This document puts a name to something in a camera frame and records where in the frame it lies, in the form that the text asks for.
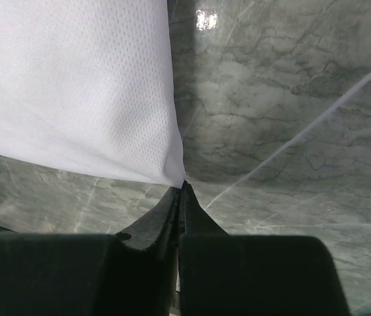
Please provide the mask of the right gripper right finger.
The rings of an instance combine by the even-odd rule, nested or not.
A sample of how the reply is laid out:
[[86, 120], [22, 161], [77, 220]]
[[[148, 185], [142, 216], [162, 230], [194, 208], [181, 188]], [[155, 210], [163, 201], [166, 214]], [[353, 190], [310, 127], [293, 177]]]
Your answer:
[[182, 315], [348, 315], [328, 248], [312, 236], [232, 235], [180, 192]]

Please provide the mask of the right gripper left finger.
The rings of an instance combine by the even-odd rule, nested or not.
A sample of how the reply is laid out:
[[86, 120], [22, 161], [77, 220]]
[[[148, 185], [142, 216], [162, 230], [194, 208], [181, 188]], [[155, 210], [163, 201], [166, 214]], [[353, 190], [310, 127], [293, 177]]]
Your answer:
[[168, 315], [175, 300], [180, 191], [116, 234], [0, 226], [0, 315]]

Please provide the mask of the white t-shirt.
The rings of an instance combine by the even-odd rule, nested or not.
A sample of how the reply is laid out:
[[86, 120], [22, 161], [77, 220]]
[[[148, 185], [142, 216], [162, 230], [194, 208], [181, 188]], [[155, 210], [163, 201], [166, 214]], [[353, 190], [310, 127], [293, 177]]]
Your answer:
[[0, 1], [0, 155], [180, 188], [166, 1]]

